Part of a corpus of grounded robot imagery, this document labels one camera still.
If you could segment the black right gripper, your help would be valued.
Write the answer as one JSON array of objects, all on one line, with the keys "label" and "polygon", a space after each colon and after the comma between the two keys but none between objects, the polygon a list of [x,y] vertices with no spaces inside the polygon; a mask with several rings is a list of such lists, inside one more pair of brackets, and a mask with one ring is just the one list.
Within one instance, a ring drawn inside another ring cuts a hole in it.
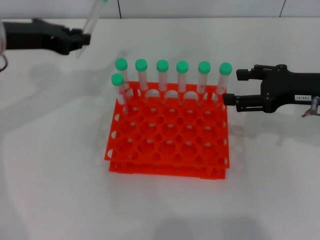
[{"label": "black right gripper", "polygon": [[289,104],[309,105],[308,113],[317,113],[320,106],[320,74],[289,71],[284,64],[255,65],[252,69],[238,69],[238,81],[262,80],[260,94],[222,95],[225,106],[235,106],[238,112],[274,113]]}]

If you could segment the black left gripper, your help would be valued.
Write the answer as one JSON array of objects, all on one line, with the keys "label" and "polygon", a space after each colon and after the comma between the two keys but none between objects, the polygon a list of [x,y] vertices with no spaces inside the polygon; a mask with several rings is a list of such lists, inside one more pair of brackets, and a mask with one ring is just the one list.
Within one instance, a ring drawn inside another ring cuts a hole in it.
[{"label": "black left gripper", "polygon": [[80,28],[68,29],[63,25],[40,19],[31,22],[3,23],[7,50],[50,50],[60,55],[88,46],[90,34],[83,34]]}]

